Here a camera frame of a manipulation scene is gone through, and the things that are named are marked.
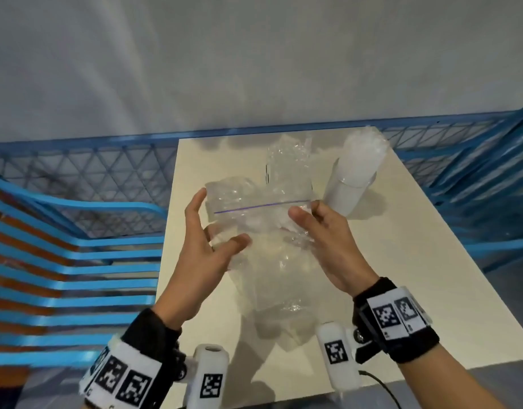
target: wall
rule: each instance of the wall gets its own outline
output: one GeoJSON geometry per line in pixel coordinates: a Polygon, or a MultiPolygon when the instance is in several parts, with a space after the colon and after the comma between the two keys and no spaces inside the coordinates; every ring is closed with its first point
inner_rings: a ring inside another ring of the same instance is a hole
{"type": "Polygon", "coordinates": [[[0,141],[523,106],[523,0],[0,0],[0,141]]]}

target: white cylindrical container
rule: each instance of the white cylindrical container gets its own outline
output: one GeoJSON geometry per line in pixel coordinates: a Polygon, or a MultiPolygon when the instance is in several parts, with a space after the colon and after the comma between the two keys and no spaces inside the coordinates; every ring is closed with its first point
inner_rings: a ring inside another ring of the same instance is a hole
{"type": "Polygon", "coordinates": [[[372,126],[354,129],[335,164],[324,192],[324,202],[348,216],[375,179],[388,150],[388,141],[372,126]]]}

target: hand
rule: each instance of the hand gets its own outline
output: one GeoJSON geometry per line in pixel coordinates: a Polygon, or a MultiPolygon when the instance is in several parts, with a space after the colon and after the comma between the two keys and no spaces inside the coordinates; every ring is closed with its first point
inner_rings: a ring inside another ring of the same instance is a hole
{"type": "Polygon", "coordinates": [[[312,202],[312,215],[298,206],[288,215],[314,240],[314,255],[335,287],[354,297],[377,282],[379,276],[358,249],[347,218],[322,201],[312,202]]]}
{"type": "Polygon", "coordinates": [[[227,271],[231,257],[251,242],[240,234],[213,249],[209,242],[217,233],[217,224],[201,226],[199,209],[206,197],[200,189],[186,207],[186,237],[174,273],[153,311],[167,327],[178,330],[197,314],[203,301],[214,291],[227,271]]]}

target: white table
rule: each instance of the white table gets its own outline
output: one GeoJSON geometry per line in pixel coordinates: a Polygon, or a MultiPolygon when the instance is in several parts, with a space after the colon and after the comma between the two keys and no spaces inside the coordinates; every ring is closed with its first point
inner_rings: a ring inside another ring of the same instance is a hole
{"type": "MultiPolygon", "coordinates": [[[[321,196],[333,161],[350,129],[314,131],[312,184],[321,196]]],[[[287,133],[304,137],[306,132],[287,133]]],[[[209,181],[246,176],[265,183],[267,146],[280,134],[182,139],[178,146],[169,217],[159,275],[161,294],[184,237],[183,210],[209,181]]],[[[442,344],[468,369],[523,359],[523,329],[474,261],[425,197],[407,169],[389,152],[377,179],[349,221],[360,250],[381,276],[407,285],[434,321],[442,344]]],[[[207,223],[206,210],[201,220],[207,223]]],[[[324,286],[320,319],[350,324],[351,299],[324,286]]],[[[260,339],[236,304],[236,289],[225,276],[199,314],[183,327],[181,350],[200,343],[222,345],[232,358],[224,407],[261,404],[331,392],[316,338],[298,345],[281,334],[260,339]]],[[[402,379],[383,353],[363,367],[383,381],[402,379]]],[[[371,384],[364,379],[364,384],[371,384]]],[[[182,404],[185,387],[171,388],[164,404],[182,404]]]]}

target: qr code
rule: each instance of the qr code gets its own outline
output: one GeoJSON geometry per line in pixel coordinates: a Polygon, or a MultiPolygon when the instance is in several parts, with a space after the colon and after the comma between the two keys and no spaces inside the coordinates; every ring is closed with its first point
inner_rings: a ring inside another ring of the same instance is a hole
{"type": "Polygon", "coordinates": [[[349,361],[349,357],[347,356],[347,352],[345,351],[345,346],[343,346],[342,340],[324,343],[324,347],[326,348],[326,354],[328,355],[330,364],[349,361]]]}
{"type": "Polygon", "coordinates": [[[224,375],[206,373],[201,386],[201,399],[218,398],[222,388],[222,379],[224,375]]]}
{"type": "Polygon", "coordinates": [[[385,304],[381,307],[374,307],[373,312],[381,328],[392,327],[400,325],[401,321],[394,311],[392,304],[385,304]]]}
{"type": "Polygon", "coordinates": [[[151,377],[131,369],[117,392],[116,399],[139,407],[151,383],[151,377]]]}
{"type": "Polygon", "coordinates": [[[95,371],[98,370],[98,367],[101,365],[104,358],[110,353],[110,349],[108,346],[106,346],[102,351],[101,354],[98,355],[97,360],[94,361],[93,365],[89,368],[89,374],[93,375],[95,371]]]}
{"type": "Polygon", "coordinates": [[[409,301],[407,297],[398,298],[394,304],[398,309],[399,313],[403,317],[403,320],[408,321],[412,318],[418,317],[418,313],[413,307],[413,304],[409,301]]]}
{"type": "Polygon", "coordinates": [[[113,393],[126,370],[127,365],[125,363],[114,356],[110,356],[94,382],[106,391],[113,393]]]}

